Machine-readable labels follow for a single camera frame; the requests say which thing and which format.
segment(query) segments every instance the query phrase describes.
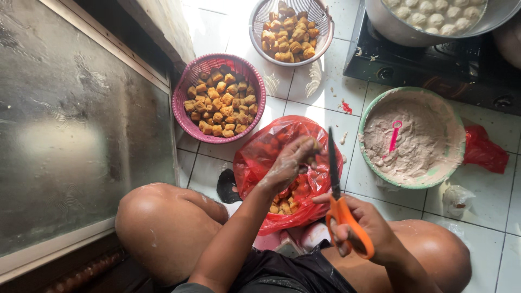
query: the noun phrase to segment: orange scissors handle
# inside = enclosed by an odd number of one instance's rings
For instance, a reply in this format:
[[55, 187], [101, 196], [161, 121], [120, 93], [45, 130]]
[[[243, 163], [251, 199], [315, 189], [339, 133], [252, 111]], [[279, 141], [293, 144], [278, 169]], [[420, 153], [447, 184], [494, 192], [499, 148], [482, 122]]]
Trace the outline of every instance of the orange scissors handle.
[[[341, 197], [338, 201], [331, 197], [331, 208], [326, 214], [326, 224], [329, 229], [329, 235], [331, 236], [331, 241], [336, 247], [337, 244], [333, 239], [333, 233], [331, 231], [331, 218], [334, 218], [337, 221], [337, 224], [348, 224], [353, 232], [358, 236], [360, 241], [365, 246], [365, 253], [362, 251], [358, 251], [355, 249], [355, 252], [363, 259], [370, 259], [375, 255], [375, 247], [373, 246], [373, 242], [369, 235], [364, 231], [364, 229], [360, 226], [360, 224], [353, 218], [353, 215], [349, 211], [348, 204], [345, 202], [345, 198]], [[353, 245], [349, 240], [345, 241], [348, 245], [348, 254], [351, 253], [353, 249]]]

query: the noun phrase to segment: person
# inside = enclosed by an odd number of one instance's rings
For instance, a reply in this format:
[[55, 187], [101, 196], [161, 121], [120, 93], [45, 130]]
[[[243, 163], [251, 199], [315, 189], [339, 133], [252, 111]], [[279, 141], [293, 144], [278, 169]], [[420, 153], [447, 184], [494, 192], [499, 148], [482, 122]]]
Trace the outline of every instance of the person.
[[[155, 280], [173, 285], [169, 290], [174, 293], [453, 293], [465, 288], [472, 274], [470, 255], [453, 233], [421, 220], [386, 222], [372, 204], [346, 194], [353, 216], [375, 246], [370, 260], [346, 255], [344, 240], [354, 249], [361, 243], [348, 225], [335, 222], [331, 229], [339, 249], [324, 240], [310, 254], [291, 259], [252, 248], [274, 196], [307, 171], [303, 163], [316, 151], [309, 137], [288, 144], [240, 204], [221, 204], [169, 184], [136, 188], [120, 201], [117, 235]], [[219, 178], [220, 195], [223, 186], [230, 187], [230, 181], [223, 183], [233, 178], [230, 172]], [[329, 196], [313, 202], [328, 203]]]

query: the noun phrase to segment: frosted glass panel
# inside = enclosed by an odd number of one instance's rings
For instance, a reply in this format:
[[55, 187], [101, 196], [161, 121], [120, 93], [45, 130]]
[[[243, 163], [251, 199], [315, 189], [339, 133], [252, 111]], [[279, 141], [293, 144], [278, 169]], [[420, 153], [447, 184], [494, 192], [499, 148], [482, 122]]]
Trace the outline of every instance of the frosted glass panel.
[[0, 1], [0, 256], [175, 184], [169, 97], [37, 0]]

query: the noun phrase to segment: white colander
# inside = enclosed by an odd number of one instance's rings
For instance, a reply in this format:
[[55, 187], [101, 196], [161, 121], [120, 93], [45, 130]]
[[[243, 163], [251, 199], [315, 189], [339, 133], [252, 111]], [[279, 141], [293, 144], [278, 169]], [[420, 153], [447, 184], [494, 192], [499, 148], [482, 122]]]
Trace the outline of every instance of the white colander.
[[306, 11], [308, 15], [307, 20], [317, 23], [315, 28], [318, 29], [319, 35], [317, 36], [315, 56], [296, 63], [286, 63], [277, 61], [262, 51], [260, 35], [263, 31], [263, 25], [265, 22], [269, 22], [270, 12], [279, 11], [279, 0], [260, 0], [253, 9], [252, 15], [250, 16], [250, 39], [252, 40], [253, 46], [264, 59], [285, 67], [298, 67], [319, 59], [327, 48], [329, 48], [333, 40], [334, 22], [329, 15], [329, 6], [322, 0], [285, 0], [284, 2], [286, 2], [288, 7], [292, 7], [296, 14]]

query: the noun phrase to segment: scissor blade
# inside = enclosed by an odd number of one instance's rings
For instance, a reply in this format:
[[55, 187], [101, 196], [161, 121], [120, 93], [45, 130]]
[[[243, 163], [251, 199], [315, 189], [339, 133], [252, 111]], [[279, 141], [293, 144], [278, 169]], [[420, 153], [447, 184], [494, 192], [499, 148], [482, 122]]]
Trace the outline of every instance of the scissor blade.
[[331, 187], [333, 189], [333, 198], [340, 199], [340, 179], [337, 170], [337, 152], [335, 150], [333, 140], [333, 130], [329, 127], [328, 151], [329, 151], [329, 177], [331, 177]]

